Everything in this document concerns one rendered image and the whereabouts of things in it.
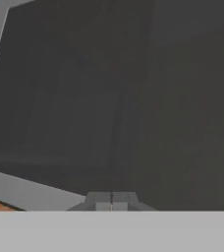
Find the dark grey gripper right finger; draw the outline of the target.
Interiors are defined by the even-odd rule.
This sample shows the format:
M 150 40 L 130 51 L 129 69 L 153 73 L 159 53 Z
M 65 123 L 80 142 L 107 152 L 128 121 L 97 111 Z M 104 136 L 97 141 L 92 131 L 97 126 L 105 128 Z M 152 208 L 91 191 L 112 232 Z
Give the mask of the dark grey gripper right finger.
M 135 192 L 113 192 L 112 193 L 113 211 L 154 211 L 151 206 L 140 202 Z

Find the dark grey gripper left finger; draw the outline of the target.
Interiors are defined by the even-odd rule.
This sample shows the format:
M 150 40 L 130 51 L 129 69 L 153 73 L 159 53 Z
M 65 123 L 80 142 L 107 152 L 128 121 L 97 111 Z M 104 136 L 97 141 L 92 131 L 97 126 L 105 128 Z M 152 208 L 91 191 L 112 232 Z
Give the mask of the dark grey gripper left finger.
M 71 208 L 71 211 L 110 211 L 110 192 L 88 192 L 83 203 Z

